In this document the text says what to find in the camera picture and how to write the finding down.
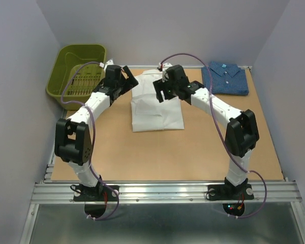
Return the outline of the white long sleeve shirt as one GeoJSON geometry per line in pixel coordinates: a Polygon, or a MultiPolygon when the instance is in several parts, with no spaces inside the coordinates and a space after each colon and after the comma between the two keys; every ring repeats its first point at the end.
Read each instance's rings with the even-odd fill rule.
{"type": "Polygon", "coordinates": [[[158,70],[147,70],[136,76],[138,85],[132,89],[132,131],[183,130],[180,100],[175,97],[160,103],[153,82],[162,78],[158,70]]]}

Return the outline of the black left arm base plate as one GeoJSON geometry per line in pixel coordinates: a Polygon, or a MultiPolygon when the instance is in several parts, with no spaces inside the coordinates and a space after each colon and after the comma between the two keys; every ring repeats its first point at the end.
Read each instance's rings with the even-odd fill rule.
{"type": "Polygon", "coordinates": [[[86,187],[82,184],[72,184],[70,189],[74,193],[73,200],[75,202],[117,201],[116,194],[100,183],[98,183],[96,187],[86,187]]]}

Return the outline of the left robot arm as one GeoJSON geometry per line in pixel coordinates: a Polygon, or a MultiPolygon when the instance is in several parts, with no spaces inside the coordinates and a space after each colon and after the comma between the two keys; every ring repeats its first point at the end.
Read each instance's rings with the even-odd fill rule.
{"type": "Polygon", "coordinates": [[[55,127],[54,153],[76,173],[79,183],[86,187],[85,194],[91,200],[102,197],[102,180],[92,168],[92,154],[96,138],[96,119],[108,109],[119,96],[138,85],[129,67],[108,65],[105,77],[94,88],[89,99],[78,103],[80,108],[70,117],[59,119],[55,127]]]}

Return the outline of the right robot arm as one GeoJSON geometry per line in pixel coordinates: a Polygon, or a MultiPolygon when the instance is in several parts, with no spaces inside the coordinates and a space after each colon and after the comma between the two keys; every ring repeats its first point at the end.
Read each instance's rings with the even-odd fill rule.
{"type": "Polygon", "coordinates": [[[225,137],[220,137],[230,157],[229,170],[224,185],[224,194],[236,198],[242,193],[242,183],[246,181],[252,150],[259,140],[256,117],[252,110],[241,111],[211,94],[198,81],[189,81],[181,65],[171,66],[163,71],[162,78],[154,81],[157,100],[171,100],[175,97],[197,107],[212,116],[218,133],[221,124],[225,137]]]}

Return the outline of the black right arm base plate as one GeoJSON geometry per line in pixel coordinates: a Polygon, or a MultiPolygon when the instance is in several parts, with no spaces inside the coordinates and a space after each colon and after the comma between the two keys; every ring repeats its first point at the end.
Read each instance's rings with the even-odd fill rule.
{"type": "Polygon", "coordinates": [[[250,184],[236,187],[216,184],[207,187],[206,199],[210,201],[242,200],[243,198],[244,200],[253,200],[255,198],[250,184]]]}

